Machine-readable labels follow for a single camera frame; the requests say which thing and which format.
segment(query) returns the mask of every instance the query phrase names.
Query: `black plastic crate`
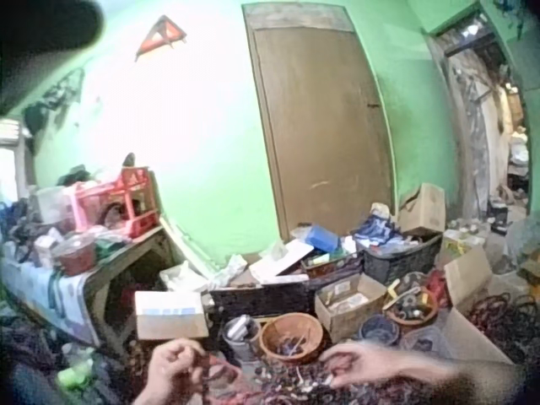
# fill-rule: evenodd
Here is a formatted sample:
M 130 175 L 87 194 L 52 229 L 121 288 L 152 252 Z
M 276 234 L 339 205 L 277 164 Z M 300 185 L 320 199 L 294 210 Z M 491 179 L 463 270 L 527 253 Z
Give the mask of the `black plastic crate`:
M 442 235 L 403 253 L 379 256 L 364 250 L 364 272 L 386 286 L 410 272 L 429 273 L 440 252 Z

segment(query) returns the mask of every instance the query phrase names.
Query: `wooden door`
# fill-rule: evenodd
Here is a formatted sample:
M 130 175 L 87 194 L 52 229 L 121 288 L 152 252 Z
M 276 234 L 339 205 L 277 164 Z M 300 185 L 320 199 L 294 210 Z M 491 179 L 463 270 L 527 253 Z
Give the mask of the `wooden door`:
M 386 125 L 359 40 L 335 6 L 244 10 L 280 233 L 313 222 L 345 235 L 373 202 L 392 206 Z

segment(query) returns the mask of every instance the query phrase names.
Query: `terracotta bowl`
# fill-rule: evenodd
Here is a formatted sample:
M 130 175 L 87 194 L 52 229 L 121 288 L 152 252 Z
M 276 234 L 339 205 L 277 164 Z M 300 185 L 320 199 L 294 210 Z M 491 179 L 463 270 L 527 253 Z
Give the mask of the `terracotta bowl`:
M 276 353 L 284 338 L 304 338 L 300 345 L 302 353 L 283 356 Z M 321 348 L 323 331 L 321 323 L 307 314 L 292 313 L 282 315 L 269 322 L 260 337 L 261 349 L 269 359 L 289 365 L 309 363 L 317 357 Z
M 392 311 L 392 308 L 386 311 L 386 316 L 389 319 L 392 319 L 396 324 L 405 328 L 405 330 L 417 329 L 419 327 L 425 327 L 426 325 L 429 325 L 439 313 L 439 304 L 437 303 L 437 299 L 435 298 L 433 293 L 429 291 L 428 289 L 426 289 L 425 287 L 422 287 L 421 294 L 428 295 L 428 305 L 431 307 L 431 312 L 423 320 L 418 320 L 418 321 L 403 320 L 397 317 L 396 314 L 394 314 L 394 312 Z

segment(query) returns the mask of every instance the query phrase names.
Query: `doorway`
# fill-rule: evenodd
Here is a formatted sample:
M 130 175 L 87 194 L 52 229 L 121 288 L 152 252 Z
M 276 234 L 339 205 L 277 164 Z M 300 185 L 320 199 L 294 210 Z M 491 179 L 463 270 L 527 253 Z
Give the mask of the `doorway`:
M 278 213 L 346 235 L 392 206 L 390 147 L 369 63 L 344 8 L 244 6 Z

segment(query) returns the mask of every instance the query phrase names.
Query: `red warning triangle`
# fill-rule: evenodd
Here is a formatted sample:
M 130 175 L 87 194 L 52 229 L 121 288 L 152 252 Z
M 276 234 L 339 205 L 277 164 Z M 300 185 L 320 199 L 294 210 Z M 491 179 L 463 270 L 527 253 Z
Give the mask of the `red warning triangle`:
M 173 23 L 169 17 L 162 15 L 138 48 L 135 61 L 144 53 L 153 51 L 160 46 L 169 45 L 172 48 L 173 42 L 183 41 L 185 38 L 186 33 L 178 25 Z

